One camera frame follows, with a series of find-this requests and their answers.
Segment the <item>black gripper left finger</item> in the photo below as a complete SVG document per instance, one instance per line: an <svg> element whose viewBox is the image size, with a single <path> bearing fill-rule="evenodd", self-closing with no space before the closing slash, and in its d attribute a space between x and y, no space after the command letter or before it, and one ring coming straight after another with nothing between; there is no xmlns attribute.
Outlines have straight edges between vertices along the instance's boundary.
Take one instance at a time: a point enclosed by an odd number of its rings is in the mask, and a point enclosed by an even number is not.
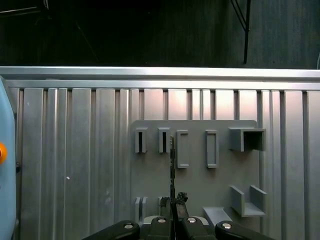
<svg viewBox="0 0 320 240"><path fill-rule="evenodd" d="M123 220L106 227L86 240L171 240L173 239L173 213L171 199L160 200L160 215L146 217L142 225Z"/></svg>

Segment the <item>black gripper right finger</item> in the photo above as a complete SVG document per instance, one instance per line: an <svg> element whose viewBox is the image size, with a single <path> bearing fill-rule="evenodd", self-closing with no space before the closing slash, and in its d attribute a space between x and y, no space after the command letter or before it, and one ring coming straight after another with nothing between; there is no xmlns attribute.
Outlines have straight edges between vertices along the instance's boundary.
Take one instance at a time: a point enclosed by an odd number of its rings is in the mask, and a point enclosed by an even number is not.
<svg viewBox="0 0 320 240"><path fill-rule="evenodd" d="M257 231L238 223L223 220L216 225L204 224L199 217L190 216L186 202L188 196L179 192L174 200L176 210L175 233L179 240L270 240Z"/></svg>

